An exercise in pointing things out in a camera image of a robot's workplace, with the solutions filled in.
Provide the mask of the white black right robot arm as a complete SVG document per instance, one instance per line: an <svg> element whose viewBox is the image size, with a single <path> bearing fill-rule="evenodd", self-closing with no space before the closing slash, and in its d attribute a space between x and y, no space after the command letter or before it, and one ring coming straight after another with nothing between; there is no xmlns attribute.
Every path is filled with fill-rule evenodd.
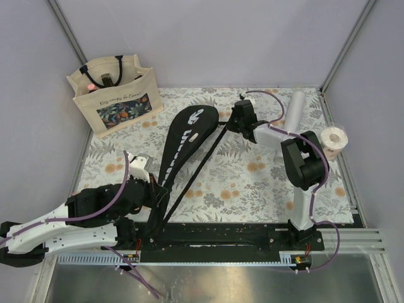
<svg viewBox="0 0 404 303"><path fill-rule="evenodd" d="M270 122L258 120L253 103L240 100L234 104L227 129L240 133L253 143L277 150L283 161L288 180L294 187L294 209L288 220L288 231L283 237L293 249L300 250L314 237L314 200L319 188L326 182L329 164L321 149L318 137L312 131L296 134L304 108L305 95L295 93L288 108L281 105L286 116L283 128Z"/></svg>

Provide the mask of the black Crossway racket bag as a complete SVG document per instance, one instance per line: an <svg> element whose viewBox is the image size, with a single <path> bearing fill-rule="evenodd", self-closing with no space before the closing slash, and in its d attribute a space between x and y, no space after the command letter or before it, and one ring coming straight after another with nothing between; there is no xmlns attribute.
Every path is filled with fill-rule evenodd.
<svg viewBox="0 0 404 303"><path fill-rule="evenodd" d="M157 185L153 187L156 203L151 208L144 237L154 238L161 230L177 173L218 125L219 113L210 105L186 107L170 123Z"/></svg>

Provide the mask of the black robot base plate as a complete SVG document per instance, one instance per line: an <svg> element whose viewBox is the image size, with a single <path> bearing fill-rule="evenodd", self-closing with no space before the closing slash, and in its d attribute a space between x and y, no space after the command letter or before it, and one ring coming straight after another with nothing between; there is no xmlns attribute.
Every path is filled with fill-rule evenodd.
<svg viewBox="0 0 404 303"><path fill-rule="evenodd" d="M143 236L145 224L135 227L114 249L139 255L142 263L269 263L279 261L282 252L324 251L317 229L308 241L291 245L283 238L287 223L168 223L154 238Z"/></svg>

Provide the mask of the white shuttlecock tube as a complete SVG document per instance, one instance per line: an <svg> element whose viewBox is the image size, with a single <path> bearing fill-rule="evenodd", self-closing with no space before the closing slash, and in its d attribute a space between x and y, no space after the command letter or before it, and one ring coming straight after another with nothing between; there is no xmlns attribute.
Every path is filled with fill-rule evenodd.
<svg viewBox="0 0 404 303"><path fill-rule="evenodd" d="M294 92L288 104L283 124L278 123L276 128L283 129L286 132L294 133L299 128L302 111L304 109L306 95L303 92ZM283 154L280 143L288 139L284 134L276 132L278 143L276 146L275 162L284 165Z"/></svg>

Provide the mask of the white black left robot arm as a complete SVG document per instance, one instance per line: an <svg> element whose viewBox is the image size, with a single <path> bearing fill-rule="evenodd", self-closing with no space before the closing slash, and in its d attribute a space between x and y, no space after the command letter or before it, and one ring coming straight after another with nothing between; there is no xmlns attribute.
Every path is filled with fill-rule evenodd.
<svg viewBox="0 0 404 303"><path fill-rule="evenodd" d="M151 181L130 178L82 190L50 213L28 223L1 224L1 263L24 268L44 258L80 249L132 249L138 237L129 215L152 208L160 190Z"/></svg>

